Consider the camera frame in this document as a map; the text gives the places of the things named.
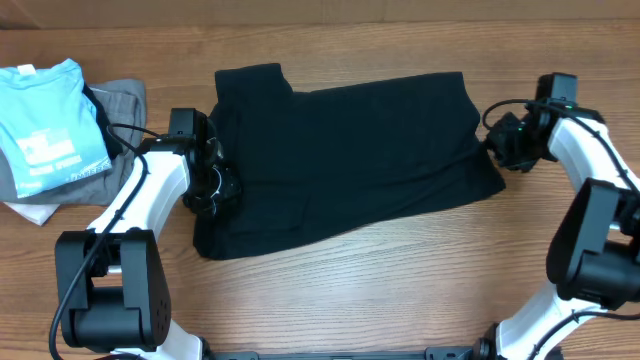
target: blue t-shirt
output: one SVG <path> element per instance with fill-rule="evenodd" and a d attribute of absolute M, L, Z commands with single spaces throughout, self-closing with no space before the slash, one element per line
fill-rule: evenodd
<path fill-rule="evenodd" d="M 83 86 L 82 69 L 71 59 L 51 69 L 0 69 L 0 148 L 18 198 L 111 168 Z"/>

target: wood grain surface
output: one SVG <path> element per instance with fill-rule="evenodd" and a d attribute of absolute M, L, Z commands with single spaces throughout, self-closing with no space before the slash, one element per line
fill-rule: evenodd
<path fill-rule="evenodd" d="M 637 0 L 3 1 L 42 29 L 640 18 Z"/>
<path fill-rule="evenodd" d="M 0 0 L 0 29 L 35 29 L 38 24 L 15 0 Z"/>
<path fill-rule="evenodd" d="M 0 66 L 45 67 L 71 57 L 89 82 L 142 79 L 148 127 L 159 132 L 172 107 L 211 110 L 216 70 L 259 63 L 282 63 L 300 91 L 463 71 L 480 110 L 532 97 L 539 75 L 574 73 L 581 105 L 603 114 L 618 150 L 640 171 L 640 21 L 10 31 L 0 32 L 0 54 Z M 216 351 L 472 344 L 545 281 L 549 241 L 573 198 L 558 164 L 503 174 L 507 190 L 483 202 L 224 262 L 198 257 L 194 217 L 176 205 L 159 243 L 173 318 Z M 64 206 L 40 228 L 0 206 L 1 359 L 48 356 L 54 243 L 101 210 Z M 562 345 L 569 359 L 637 359 L 639 326 L 597 319 Z M 91 358 L 60 337 L 59 344 L 65 358 Z"/>

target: wire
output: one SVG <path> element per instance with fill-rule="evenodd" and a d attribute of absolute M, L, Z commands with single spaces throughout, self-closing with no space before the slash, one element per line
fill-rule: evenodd
<path fill-rule="evenodd" d="M 563 327 L 565 327 L 570 322 L 572 321 L 578 322 L 578 319 L 583 316 L 595 316 L 595 317 L 602 317 L 602 318 L 622 320 L 622 321 L 640 320 L 640 314 L 621 315 L 621 314 L 601 313 L 596 311 L 579 311 L 579 312 L 573 313 L 573 315 L 568 316 L 567 318 L 559 322 L 556 326 L 552 327 L 551 330 L 549 330 L 542 337 L 540 342 L 533 347 L 533 352 L 529 355 L 527 360 L 534 360 L 536 356 L 538 356 L 538 354 L 540 353 L 540 349 L 542 349 L 542 347 L 547 343 L 547 341 L 549 341 L 549 339 L 551 339 L 551 337 L 553 337 L 553 335 L 555 335 L 558 331 L 560 331 Z"/>
<path fill-rule="evenodd" d="M 537 106 L 537 107 L 540 107 L 540 108 L 543 108 L 543 109 L 547 109 L 549 111 L 556 112 L 556 113 L 560 114 L 563 117 L 566 117 L 566 118 L 569 118 L 569 119 L 573 120 L 573 122 L 578 124 L 581 128 L 583 128 L 591 136 L 593 136 L 594 138 L 596 138 L 596 140 L 598 140 L 598 142 L 602 145 L 604 150 L 609 155 L 609 158 L 611 158 L 611 162 L 613 163 L 613 165 L 615 166 L 616 170 L 620 174 L 620 177 L 622 178 L 622 180 L 629 187 L 629 189 L 631 189 L 631 191 L 633 191 L 634 195 L 640 200 L 640 191 L 638 190 L 638 187 L 629 178 L 629 176 L 627 174 L 627 170 L 622 166 L 622 164 L 620 163 L 620 160 L 618 160 L 618 157 L 616 156 L 616 154 L 613 151 L 613 149 L 611 148 L 611 146 L 604 140 L 604 138 L 602 138 L 602 136 L 600 136 L 600 133 L 598 131 L 593 130 L 591 127 L 589 127 L 589 125 L 585 124 L 582 120 L 578 119 L 576 116 L 571 114 L 571 112 L 569 112 L 569 111 L 567 111 L 567 110 L 565 110 L 563 108 L 559 108 L 557 106 L 545 104 L 545 103 L 542 103 L 542 102 L 539 102 L 539 101 L 526 100 L 526 99 L 511 99 L 511 100 L 500 101 L 500 102 L 497 102 L 497 103 L 491 105 L 489 108 L 487 108 L 487 110 L 485 110 L 484 114 L 482 114 L 482 125 L 487 130 L 491 130 L 493 127 L 489 126 L 489 124 L 487 124 L 487 116 L 489 115 L 489 113 L 491 111 L 493 111 L 494 109 L 496 109 L 497 107 L 500 107 L 500 106 L 503 106 L 503 105 L 509 105 L 509 104 L 526 104 L 526 105 L 531 105 L 531 106 Z M 640 313 L 639 314 L 635 314 L 635 315 L 621 315 L 621 314 L 602 313 L 602 312 L 595 312 L 595 311 L 580 311 L 580 312 L 576 312 L 576 313 L 572 314 L 571 316 L 568 316 L 564 320 L 560 321 L 554 327 L 552 327 L 542 337 L 540 342 L 538 342 L 538 344 L 534 345 L 533 352 L 529 355 L 528 360 L 534 360 L 535 357 L 538 356 L 538 354 L 540 353 L 540 349 L 542 349 L 542 347 L 549 341 L 549 339 L 551 339 L 563 327 L 565 327 L 567 324 L 569 324 L 572 321 L 576 321 L 577 322 L 579 318 L 584 317 L 584 316 L 602 317 L 602 318 L 607 318 L 607 319 L 623 320 L 623 321 L 640 320 Z"/>
<path fill-rule="evenodd" d="M 482 125 L 487 130 L 491 130 L 493 127 L 487 124 L 487 115 L 489 115 L 489 113 L 494 109 L 496 109 L 497 107 L 500 107 L 503 105 L 509 105 L 509 104 L 526 104 L 531 106 L 537 106 L 543 109 L 547 109 L 549 111 L 556 112 L 562 115 L 563 117 L 573 120 L 573 122 L 578 124 L 581 128 L 583 128 L 591 136 L 593 136 L 594 138 L 596 138 L 596 140 L 598 140 L 598 142 L 602 145 L 604 150 L 607 152 L 607 155 L 609 155 L 609 158 L 611 159 L 613 166 L 616 168 L 616 170 L 620 174 L 620 177 L 622 178 L 624 183 L 629 187 L 629 189 L 631 189 L 631 191 L 638 198 L 638 200 L 640 200 L 640 190 L 638 190 L 638 187 L 636 186 L 636 184 L 633 181 L 631 181 L 631 179 L 629 178 L 629 175 L 627 175 L 628 170 L 625 169 L 624 166 L 622 166 L 622 164 L 620 163 L 620 160 L 618 160 L 618 157 L 616 156 L 616 153 L 613 151 L 611 146 L 609 146 L 609 144 L 607 144 L 607 142 L 602 138 L 602 136 L 600 136 L 600 133 L 598 131 L 593 130 L 591 127 L 589 127 L 589 125 L 585 124 L 582 120 L 578 119 L 575 115 L 571 114 L 571 112 L 563 108 L 545 104 L 539 101 L 526 100 L 526 99 L 511 99 L 511 100 L 500 101 L 489 106 L 489 108 L 485 110 L 484 114 L 482 114 Z"/>
<path fill-rule="evenodd" d="M 62 297 L 62 300 L 60 301 L 60 304 L 58 305 L 58 309 L 56 310 L 53 320 L 51 321 L 51 328 L 49 329 L 49 352 L 51 353 L 51 357 L 54 360 L 63 360 L 60 354 L 58 353 L 58 349 L 56 347 L 56 334 L 58 332 L 58 325 L 60 324 L 60 320 L 62 319 L 62 314 L 64 313 L 64 309 L 67 307 L 67 304 L 71 299 L 73 290 L 75 290 L 82 275 L 84 275 L 85 272 L 87 271 L 87 268 L 89 267 L 89 265 L 95 258 L 96 254 L 98 253 L 98 250 L 102 248 L 102 245 L 107 237 L 107 234 L 111 231 L 111 229 L 113 229 L 116 223 L 120 221 L 120 219 L 122 218 L 122 215 L 127 210 L 127 207 L 129 207 L 129 204 L 131 204 L 135 196 L 138 194 L 138 192 L 140 191 L 140 188 L 142 188 L 142 185 L 144 184 L 144 181 L 147 178 L 147 173 L 149 172 L 147 160 L 145 160 L 144 156 L 138 153 L 138 151 L 136 150 L 135 147 L 133 147 L 133 145 L 129 144 L 123 138 L 116 135 L 113 131 L 113 128 L 115 127 L 122 127 L 127 129 L 143 131 L 153 136 L 159 136 L 153 131 L 149 131 L 147 129 L 143 129 L 143 128 L 132 126 L 132 125 L 110 124 L 109 126 L 107 126 L 107 132 L 109 133 L 109 135 L 114 139 L 118 140 L 120 143 L 122 143 L 122 145 L 130 149 L 135 154 L 135 156 L 138 159 L 140 159 L 140 162 L 142 163 L 142 174 L 140 175 L 140 180 L 138 180 L 138 183 L 131 191 L 131 194 L 129 194 L 129 196 L 127 196 L 127 198 L 124 200 L 120 209 L 116 210 L 113 218 L 111 219 L 111 221 L 109 221 L 107 226 L 105 226 L 105 228 L 102 230 L 102 233 L 100 233 L 97 236 L 96 241 L 94 242 L 93 246 L 91 246 L 91 249 L 89 249 L 89 251 L 87 252 L 87 255 L 85 255 L 84 261 L 78 268 L 76 275 L 73 277 L 73 280 L 71 280 L 71 284 L 69 284 L 69 288 L 67 289 L 67 292 L 64 294 L 64 296 Z"/>
<path fill-rule="evenodd" d="M 129 353 L 110 354 L 95 360 L 141 360 L 142 356 Z"/>
<path fill-rule="evenodd" d="M 124 145 L 124 146 L 128 145 L 127 147 L 129 149 L 133 148 L 133 146 L 131 146 L 131 144 L 129 144 L 128 142 L 126 142 L 125 140 L 123 140 L 121 137 L 117 136 L 113 132 L 113 128 L 115 128 L 115 127 L 121 127 L 121 128 L 125 128 L 125 129 L 142 131 L 143 133 L 149 134 L 149 135 L 154 136 L 154 137 L 160 137 L 161 136 L 157 132 L 153 132 L 153 131 L 151 131 L 149 129 L 145 129 L 145 128 L 142 128 L 142 127 L 139 127 L 139 126 L 135 126 L 135 125 L 120 124 L 120 123 L 109 124 L 109 126 L 107 126 L 107 132 L 109 133 L 109 135 L 111 135 L 116 140 L 118 140 L 120 143 L 122 143 L 122 145 Z"/>

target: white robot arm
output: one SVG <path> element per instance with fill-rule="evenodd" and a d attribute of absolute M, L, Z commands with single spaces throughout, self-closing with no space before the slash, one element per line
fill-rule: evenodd
<path fill-rule="evenodd" d="M 61 359 L 55 346 L 58 321 L 72 347 L 112 352 L 118 358 L 207 359 L 206 341 L 171 320 L 156 241 L 181 196 L 193 212 L 214 216 L 241 192 L 209 129 L 204 114 L 173 109 L 169 134 L 145 139 L 136 149 L 132 173 L 106 211 L 86 231 L 64 232 L 58 239 L 61 305 L 49 344 L 54 359 Z M 83 267 L 99 242 L 102 246 Z M 78 273 L 81 280 L 74 282 Z M 122 287 L 93 286 L 91 277 L 114 273 L 122 274 Z M 67 293 L 71 296 L 65 300 Z"/>
<path fill-rule="evenodd" d="M 607 126 L 596 120 L 579 118 L 597 131 L 611 147 L 618 161 L 636 186 L 638 178 L 626 166 L 609 139 Z M 563 166 L 573 188 L 579 191 L 587 179 L 607 181 L 621 189 L 628 186 L 620 178 L 609 155 L 599 141 L 568 118 L 559 119 L 549 138 L 549 152 Z M 528 359 L 534 347 L 559 322 L 580 311 L 606 312 L 598 303 L 581 299 L 563 300 L 558 296 L 556 285 L 547 281 L 542 288 L 513 317 L 500 323 L 496 330 L 497 354 L 509 360 Z M 549 351 L 569 336 L 591 317 L 573 321 L 557 331 L 541 349 L 535 359 L 544 359 Z"/>

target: clothing tag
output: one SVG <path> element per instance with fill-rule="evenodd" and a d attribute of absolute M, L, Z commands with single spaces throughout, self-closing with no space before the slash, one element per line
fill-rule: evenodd
<path fill-rule="evenodd" d="M 33 65 L 31 65 L 31 64 L 25 64 L 25 65 L 18 66 L 18 71 L 20 72 L 20 75 L 35 75 L 36 74 L 36 68 L 34 68 Z"/>

